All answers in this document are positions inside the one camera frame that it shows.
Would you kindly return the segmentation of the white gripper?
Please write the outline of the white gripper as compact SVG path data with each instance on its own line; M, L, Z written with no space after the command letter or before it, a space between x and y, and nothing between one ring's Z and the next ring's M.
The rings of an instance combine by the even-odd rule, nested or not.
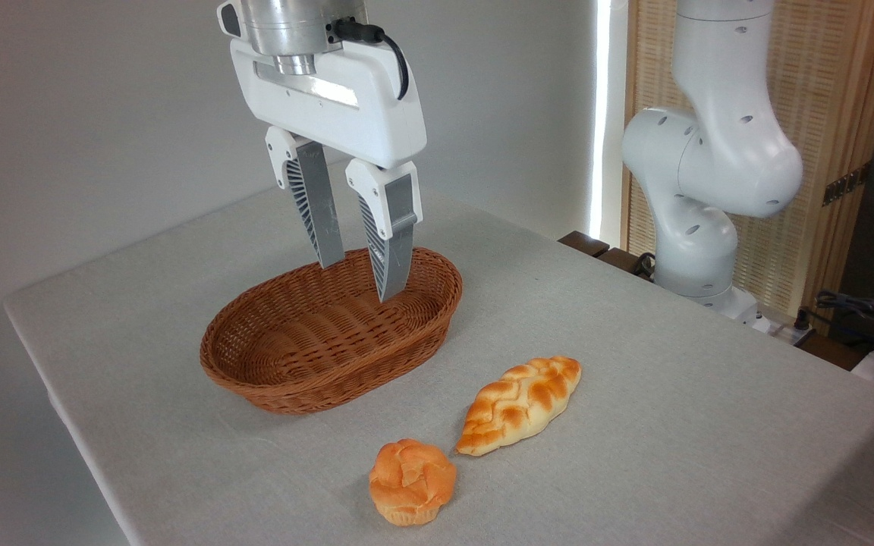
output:
M379 301L400 293L410 272L413 229L423 220L417 167L404 162L426 148L427 137L413 80L398 99L392 49L344 42L315 57L313 75L281 74L273 58L243 40L233 39L230 53L247 107L272 125L265 142L276 182L291 193L319 265L344 259L323 144L354 156L344 173L360 197Z

